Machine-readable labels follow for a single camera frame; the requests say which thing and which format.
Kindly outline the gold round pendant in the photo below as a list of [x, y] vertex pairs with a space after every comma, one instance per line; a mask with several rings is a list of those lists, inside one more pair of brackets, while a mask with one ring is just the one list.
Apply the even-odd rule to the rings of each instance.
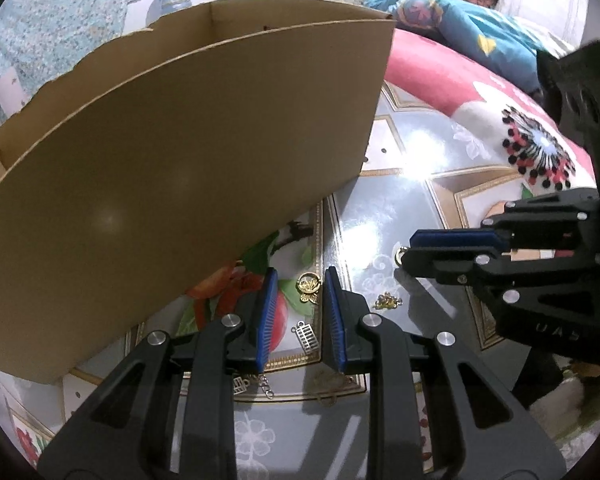
[[296, 289], [298, 290], [300, 301], [302, 304], [317, 304], [318, 293], [322, 287], [320, 276], [314, 272], [304, 272], [296, 281]]

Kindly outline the pink floral blanket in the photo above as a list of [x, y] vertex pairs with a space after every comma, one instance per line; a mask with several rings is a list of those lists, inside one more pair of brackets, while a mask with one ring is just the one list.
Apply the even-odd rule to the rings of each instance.
[[559, 143], [576, 166], [575, 186], [595, 185], [590, 156], [568, 140], [544, 110], [511, 84], [434, 40], [397, 29], [393, 33], [385, 81], [435, 110], [452, 118], [474, 138], [468, 142], [470, 158], [501, 151], [504, 136], [503, 110], [516, 108], [533, 125], [541, 126]]

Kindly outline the fruit pattern tablecloth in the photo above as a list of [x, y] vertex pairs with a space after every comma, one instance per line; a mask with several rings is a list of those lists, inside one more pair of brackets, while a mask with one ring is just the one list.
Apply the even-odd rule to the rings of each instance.
[[[414, 96], [386, 84], [374, 121], [370, 146], [358, 180], [323, 200], [300, 222], [313, 234], [289, 242], [273, 255], [281, 278], [301, 271], [338, 268], [343, 286], [362, 294], [373, 311], [416, 334], [451, 332], [478, 353], [507, 387], [514, 386], [529, 349], [494, 332], [490, 313], [469, 288], [446, 287], [433, 281], [406, 278], [393, 258], [417, 229], [474, 228], [483, 217], [502, 212], [503, 200], [530, 197], [535, 188], [505, 168], [504, 155], [487, 150], [472, 159], [468, 142], [474, 136], [441, 112]], [[282, 302], [285, 331], [271, 356], [276, 361], [268, 378], [275, 399], [239, 398], [235, 415], [239, 479], [363, 479], [363, 408], [368, 404], [368, 379], [337, 377], [317, 361], [302, 361], [291, 324], [311, 323], [317, 334], [317, 314], [304, 316], [288, 294]], [[394, 310], [375, 310], [383, 292], [399, 296]], [[40, 385], [0, 372], [0, 387], [14, 425], [15, 447], [31, 466], [73, 411], [111, 372], [140, 336], [151, 330], [171, 335], [196, 328], [194, 300], [178, 297], [122, 339], [102, 349], [59, 379]], [[557, 439], [571, 467], [593, 442], [596, 433], [582, 429], [584, 400], [593, 399], [597, 379], [580, 378], [565, 370], [565, 385], [550, 400], [533, 401], [531, 413]]]

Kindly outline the brown cardboard box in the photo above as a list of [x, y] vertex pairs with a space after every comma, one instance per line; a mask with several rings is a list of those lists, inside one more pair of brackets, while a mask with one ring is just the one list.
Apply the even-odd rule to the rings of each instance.
[[393, 29], [212, 1], [44, 84], [0, 127], [0, 370], [53, 382], [355, 178]]

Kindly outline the teal floral hanging garment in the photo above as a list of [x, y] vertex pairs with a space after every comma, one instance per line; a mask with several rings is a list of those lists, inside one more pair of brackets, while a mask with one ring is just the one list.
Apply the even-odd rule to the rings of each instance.
[[5, 0], [0, 9], [0, 125], [44, 84], [122, 35], [137, 0]]

